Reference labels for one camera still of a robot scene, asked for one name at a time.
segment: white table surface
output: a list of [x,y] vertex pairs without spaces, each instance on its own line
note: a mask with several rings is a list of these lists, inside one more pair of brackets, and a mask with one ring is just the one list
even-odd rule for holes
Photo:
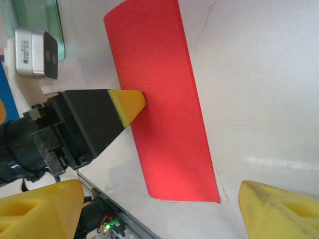
[[[120,2],[58,0],[56,90],[119,88],[103,17]],[[243,180],[319,197],[319,2],[179,4],[221,204],[150,198],[130,128],[80,172],[164,239],[246,238]]]

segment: sticker label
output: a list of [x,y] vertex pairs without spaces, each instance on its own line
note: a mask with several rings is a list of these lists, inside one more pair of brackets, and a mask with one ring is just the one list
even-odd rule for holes
[[23,63],[29,64],[29,52],[30,52],[30,41],[21,40],[21,51],[23,56]]

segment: white marble surface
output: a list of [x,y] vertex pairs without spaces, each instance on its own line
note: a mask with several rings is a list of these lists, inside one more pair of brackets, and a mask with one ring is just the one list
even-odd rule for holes
[[[58,2],[56,90],[119,88],[103,17],[121,1]],[[130,129],[80,172],[162,238],[246,238],[243,180],[319,197],[319,2],[179,4],[221,204],[150,198]]]

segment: red foam sheet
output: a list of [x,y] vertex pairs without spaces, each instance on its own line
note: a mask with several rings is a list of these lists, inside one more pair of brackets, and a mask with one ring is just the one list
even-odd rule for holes
[[127,0],[104,18],[122,89],[147,106],[132,123],[150,196],[220,202],[177,0]]

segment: blue object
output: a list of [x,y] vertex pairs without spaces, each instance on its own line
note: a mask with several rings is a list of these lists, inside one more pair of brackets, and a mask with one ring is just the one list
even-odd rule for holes
[[13,96],[6,78],[3,65],[0,64],[0,124],[3,123],[1,115],[6,114],[4,122],[19,118]]

